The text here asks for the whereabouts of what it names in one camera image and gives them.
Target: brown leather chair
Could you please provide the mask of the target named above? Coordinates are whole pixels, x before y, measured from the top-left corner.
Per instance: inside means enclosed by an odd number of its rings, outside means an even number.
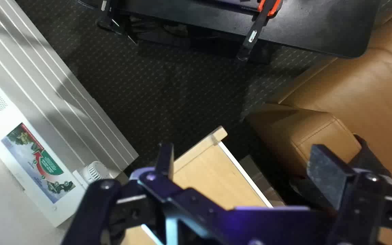
[[[321,62],[248,122],[291,176],[305,176],[312,145],[350,162],[361,149],[354,135],[392,173],[392,10],[377,21],[363,56]]]

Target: leather armrest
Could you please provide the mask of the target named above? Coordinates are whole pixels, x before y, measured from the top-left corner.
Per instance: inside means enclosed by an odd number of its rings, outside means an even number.
[[[331,113],[267,104],[248,122],[293,176],[306,175],[312,145],[325,145],[344,162],[361,150],[354,135]]]

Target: white wall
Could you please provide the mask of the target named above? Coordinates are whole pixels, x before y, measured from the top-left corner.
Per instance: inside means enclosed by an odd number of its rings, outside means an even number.
[[[52,228],[0,161],[0,244],[60,244],[64,231]]]

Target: orange clip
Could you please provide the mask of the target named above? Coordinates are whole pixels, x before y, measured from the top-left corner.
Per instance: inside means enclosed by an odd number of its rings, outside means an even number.
[[[259,13],[263,13],[264,5],[265,5],[265,0],[260,0]],[[275,17],[276,13],[280,10],[280,6],[282,6],[282,0],[275,0],[273,7],[272,7],[272,10],[268,11],[267,17],[268,18]]]

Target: black metal frame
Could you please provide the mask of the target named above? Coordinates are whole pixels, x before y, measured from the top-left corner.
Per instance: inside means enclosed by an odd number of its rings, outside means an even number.
[[[196,190],[171,182],[173,146],[161,146],[155,171],[120,186],[91,184],[63,244],[99,244],[103,231],[120,244],[125,229],[147,225],[163,244],[376,244],[392,229],[392,186],[373,172],[343,165],[324,146],[312,150],[309,176],[331,210],[223,210]]]

